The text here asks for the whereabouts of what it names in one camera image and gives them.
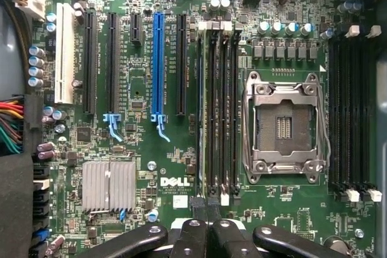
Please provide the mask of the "installed green RAM stick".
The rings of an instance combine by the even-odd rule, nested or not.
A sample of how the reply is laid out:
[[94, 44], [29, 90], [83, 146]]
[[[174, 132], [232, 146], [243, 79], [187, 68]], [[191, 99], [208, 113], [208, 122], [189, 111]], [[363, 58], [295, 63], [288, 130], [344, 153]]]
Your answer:
[[197, 34], [197, 196], [206, 197], [205, 169], [204, 169], [204, 149], [203, 149], [203, 32]]

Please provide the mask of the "silver finned chipset heatsink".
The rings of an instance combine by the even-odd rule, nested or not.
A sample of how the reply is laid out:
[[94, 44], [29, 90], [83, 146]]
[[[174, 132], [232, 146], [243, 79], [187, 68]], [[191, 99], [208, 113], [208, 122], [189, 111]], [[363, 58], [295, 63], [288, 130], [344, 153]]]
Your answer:
[[132, 161], [88, 161], [82, 165], [82, 210], [120, 211], [136, 206]]

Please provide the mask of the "round coin battery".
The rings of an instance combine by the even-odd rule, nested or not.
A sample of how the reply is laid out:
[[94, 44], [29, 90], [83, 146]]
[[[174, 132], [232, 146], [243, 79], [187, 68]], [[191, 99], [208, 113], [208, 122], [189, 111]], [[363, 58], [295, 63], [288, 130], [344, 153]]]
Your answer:
[[334, 250], [346, 257], [351, 257], [350, 246], [339, 236], [330, 236], [325, 239], [323, 245], [331, 250]]

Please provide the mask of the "silver CPU socket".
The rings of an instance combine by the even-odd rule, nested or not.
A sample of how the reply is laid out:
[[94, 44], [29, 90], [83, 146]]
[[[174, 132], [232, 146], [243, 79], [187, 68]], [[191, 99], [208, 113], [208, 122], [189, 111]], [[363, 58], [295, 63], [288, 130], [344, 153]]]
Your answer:
[[242, 163], [247, 180], [304, 175], [314, 184], [326, 169], [319, 157], [315, 73], [302, 82], [269, 82], [248, 74], [242, 90]]

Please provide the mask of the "blue SATA port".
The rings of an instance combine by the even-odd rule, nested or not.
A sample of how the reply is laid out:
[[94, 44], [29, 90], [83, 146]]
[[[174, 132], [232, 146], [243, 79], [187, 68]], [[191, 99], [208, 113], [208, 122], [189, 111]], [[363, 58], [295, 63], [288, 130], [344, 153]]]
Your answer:
[[33, 233], [33, 236], [31, 238], [31, 247], [34, 247], [35, 245], [38, 245], [39, 243], [44, 242], [50, 235], [50, 230], [47, 228], [40, 229]]

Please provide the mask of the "long black expansion slot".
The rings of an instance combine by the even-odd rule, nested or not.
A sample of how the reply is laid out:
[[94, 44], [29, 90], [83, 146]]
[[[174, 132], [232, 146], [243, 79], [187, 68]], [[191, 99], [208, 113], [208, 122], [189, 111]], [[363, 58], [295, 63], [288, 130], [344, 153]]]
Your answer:
[[176, 31], [176, 74], [177, 74], [177, 110], [178, 116], [186, 115], [186, 62], [187, 62], [186, 15], [177, 15]]
[[93, 12], [85, 13], [83, 36], [83, 111], [96, 112], [97, 19]]

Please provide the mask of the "black expansion slot blue latch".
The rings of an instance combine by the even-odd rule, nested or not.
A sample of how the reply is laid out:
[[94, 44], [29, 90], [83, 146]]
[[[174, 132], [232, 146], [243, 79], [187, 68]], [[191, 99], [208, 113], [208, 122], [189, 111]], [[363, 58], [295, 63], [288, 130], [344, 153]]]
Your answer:
[[119, 113], [119, 74], [120, 74], [120, 21], [117, 13], [107, 14], [107, 42], [106, 42], [106, 93], [107, 109], [103, 121], [108, 123], [109, 134], [118, 142], [123, 138], [118, 133]]

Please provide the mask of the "black main power plug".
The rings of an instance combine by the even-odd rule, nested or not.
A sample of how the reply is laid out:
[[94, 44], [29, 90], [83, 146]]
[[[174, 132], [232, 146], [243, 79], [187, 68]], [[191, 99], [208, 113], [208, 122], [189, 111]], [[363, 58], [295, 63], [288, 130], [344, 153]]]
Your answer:
[[24, 150], [34, 154], [42, 141], [43, 98], [24, 95]]

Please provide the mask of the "short black expansion slot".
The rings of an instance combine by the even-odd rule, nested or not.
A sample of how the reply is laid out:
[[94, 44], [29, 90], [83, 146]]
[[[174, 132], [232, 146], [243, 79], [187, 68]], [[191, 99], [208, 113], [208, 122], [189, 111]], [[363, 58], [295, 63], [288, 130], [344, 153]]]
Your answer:
[[140, 13], [131, 13], [130, 41], [133, 45], [142, 44], [142, 16]]

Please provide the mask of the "white PCI expansion slot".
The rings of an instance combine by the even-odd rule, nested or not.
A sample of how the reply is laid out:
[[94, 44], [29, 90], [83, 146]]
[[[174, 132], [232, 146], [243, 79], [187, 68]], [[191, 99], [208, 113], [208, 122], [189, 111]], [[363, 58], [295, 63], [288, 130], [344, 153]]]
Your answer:
[[56, 4], [55, 104], [73, 104], [75, 15], [69, 3]]

